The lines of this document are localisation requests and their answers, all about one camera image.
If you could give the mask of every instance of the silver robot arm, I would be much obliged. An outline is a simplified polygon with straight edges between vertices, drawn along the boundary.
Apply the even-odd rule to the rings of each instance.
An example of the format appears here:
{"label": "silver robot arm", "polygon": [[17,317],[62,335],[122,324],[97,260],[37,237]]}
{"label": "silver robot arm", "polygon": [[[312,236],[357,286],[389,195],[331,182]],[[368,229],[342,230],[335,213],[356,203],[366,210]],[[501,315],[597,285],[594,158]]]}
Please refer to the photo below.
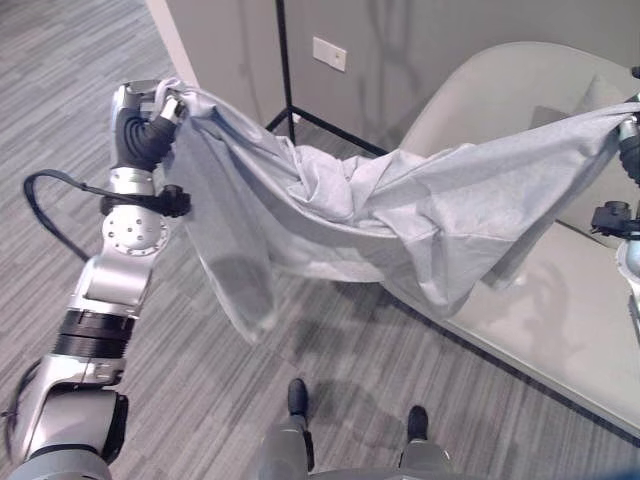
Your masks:
{"label": "silver robot arm", "polygon": [[[640,67],[632,70],[640,78]],[[640,94],[629,102],[640,102]],[[632,115],[618,127],[620,160],[629,177],[640,187],[640,117]],[[631,207],[626,202],[611,201],[596,208],[591,221],[593,231],[605,236],[613,235],[624,242],[616,252],[618,270],[631,287],[629,313],[640,344],[640,203],[632,218]]]}
{"label": "silver robot arm", "polygon": [[156,86],[132,82],[114,95],[109,190],[126,197],[103,198],[102,251],[85,264],[55,347],[21,382],[5,439],[19,464],[11,480],[111,478],[107,465],[124,442],[128,401],[109,387],[122,378],[153,263],[169,239],[163,215],[189,208],[179,187],[160,196],[154,189],[153,170],[171,148],[182,111],[169,94],[147,121],[141,105]]}

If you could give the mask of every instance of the gray cloth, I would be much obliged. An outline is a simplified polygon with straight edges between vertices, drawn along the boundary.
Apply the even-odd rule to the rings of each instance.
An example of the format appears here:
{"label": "gray cloth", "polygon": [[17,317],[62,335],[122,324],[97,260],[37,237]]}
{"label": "gray cloth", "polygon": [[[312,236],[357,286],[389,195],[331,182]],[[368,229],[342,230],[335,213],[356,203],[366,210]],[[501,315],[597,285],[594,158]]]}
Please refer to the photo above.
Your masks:
{"label": "gray cloth", "polygon": [[433,319],[453,315],[478,280],[508,284],[614,155],[616,126],[640,110],[617,105],[429,158],[395,150],[339,160],[294,147],[211,94],[182,90],[189,115],[167,177],[191,193],[190,238],[249,341],[277,320],[274,265],[383,282]]}

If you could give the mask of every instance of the floor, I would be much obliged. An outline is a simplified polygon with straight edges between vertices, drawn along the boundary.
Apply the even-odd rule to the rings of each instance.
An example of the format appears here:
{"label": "floor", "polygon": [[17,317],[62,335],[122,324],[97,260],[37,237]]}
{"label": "floor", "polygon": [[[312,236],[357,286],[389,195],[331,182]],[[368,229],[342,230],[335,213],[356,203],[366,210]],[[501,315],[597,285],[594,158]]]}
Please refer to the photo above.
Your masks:
{"label": "floor", "polygon": [[[108,117],[122,81],[173,67],[141,0],[0,3],[0,403],[46,353],[82,265],[43,231],[21,182],[59,168],[105,186]],[[300,142],[356,150],[304,122]],[[41,182],[39,198],[88,251],[97,199]],[[592,478],[640,466],[637,442],[431,325],[376,285],[277,276],[281,321],[246,344],[207,286],[177,222],[154,273],[125,380],[132,408],[115,478],[240,478],[288,381],[311,389],[317,471],[398,461],[421,403],[459,472],[503,479]],[[10,472],[0,453],[0,477]]]}

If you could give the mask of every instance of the black cable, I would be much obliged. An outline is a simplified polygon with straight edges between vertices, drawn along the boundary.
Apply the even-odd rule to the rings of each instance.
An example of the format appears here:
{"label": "black cable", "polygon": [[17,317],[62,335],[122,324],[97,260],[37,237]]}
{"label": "black cable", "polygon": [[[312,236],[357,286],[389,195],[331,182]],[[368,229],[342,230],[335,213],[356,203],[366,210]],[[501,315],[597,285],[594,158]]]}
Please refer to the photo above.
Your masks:
{"label": "black cable", "polygon": [[0,415],[5,419],[4,424],[4,448],[7,452],[7,457],[11,459],[11,435],[16,428],[16,422],[18,419],[18,404],[20,403],[20,395],[24,389],[31,383],[35,377],[36,368],[40,365],[40,359],[36,360],[31,366],[22,374],[18,385],[16,385],[13,394],[9,400],[9,407],[5,412]]}
{"label": "black cable", "polygon": [[130,205],[139,205],[141,207],[149,208],[144,202],[140,200],[136,200],[127,195],[120,195],[118,193],[109,192],[107,190],[103,190],[97,187],[91,187],[84,182],[78,182],[71,178],[64,172],[59,170],[40,170],[35,173],[32,173],[27,178],[24,179],[23,183],[23,192],[27,201],[29,202],[29,206],[31,210],[33,210],[34,215],[40,222],[40,224],[46,228],[53,236],[55,236],[58,240],[60,240],[67,248],[69,248],[73,253],[75,253],[83,262],[89,260],[89,255],[87,255],[80,247],[78,247],[75,243],[73,243],[64,233],[62,233],[58,227],[56,227],[55,223],[42,211],[40,206],[38,205],[38,200],[36,199],[35,194],[35,181],[38,177],[51,177],[57,180],[62,180],[63,182],[71,185],[72,187],[78,188],[83,192],[93,193],[95,195],[101,195],[103,197],[113,198],[115,200],[121,200]]}

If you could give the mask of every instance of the wall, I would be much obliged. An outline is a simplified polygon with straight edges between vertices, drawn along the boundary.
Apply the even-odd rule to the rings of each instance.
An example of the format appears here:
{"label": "wall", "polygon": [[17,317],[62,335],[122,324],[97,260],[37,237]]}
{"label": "wall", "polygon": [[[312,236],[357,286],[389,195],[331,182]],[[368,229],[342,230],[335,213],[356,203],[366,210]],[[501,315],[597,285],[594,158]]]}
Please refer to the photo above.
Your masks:
{"label": "wall", "polygon": [[[487,47],[548,41],[640,63],[638,0],[288,0],[286,13],[294,105],[387,149]],[[314,35],[348,51],[346,73],[312,58]]]}
{"label": "wall", "polygon": [[194,77],[262,125],[282,111],[273,1],[147,0],[147,6],[180,76]]}

